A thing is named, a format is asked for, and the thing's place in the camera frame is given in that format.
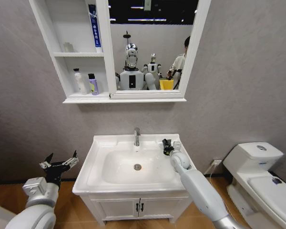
toilet lid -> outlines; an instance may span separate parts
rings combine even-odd
[[[286,222],[286,183],[277,177],[255,177],[248,181],[258,196]]]

power cord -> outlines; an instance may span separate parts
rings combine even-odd
[[[213,170],[210,174],[210,177],[209,177],[209,182],[210,184],[214,187],[214,185],[212,184],[212,181],[211,181],[211,177],[212,177],[212,174],[214,173],[215,169],[217,168],[219,164],[212,164],[210,167],[212,168],[213,167]],[[227,209],[228,213],[230,214],[230,216],[232,216],[232,218],[237,222],[237,220],[234,218],[234,216],[232,215],[230,209],[228,208],[228,206],[226,205],[225,201],[223,200],[223,203],[225,204],[225,208]]]

yellow bucket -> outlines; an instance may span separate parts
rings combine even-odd
[[[160,80],[160,89],[161,90],[172,90],[174,88],[174,80]]]

electrical outlet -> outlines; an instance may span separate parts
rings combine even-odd
[[[222,162],[222,160],[213,160],[211,165],[212,166],[218,166],[221,162]]]

bathroom sink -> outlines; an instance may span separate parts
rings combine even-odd
[[[163,154],[164,138],[180,141],[177,134],[141,135],[135,146],[134,135],[95,136],[73,192],[185,190],[170,157]],[[181,152],[188,156],[184,147]]]

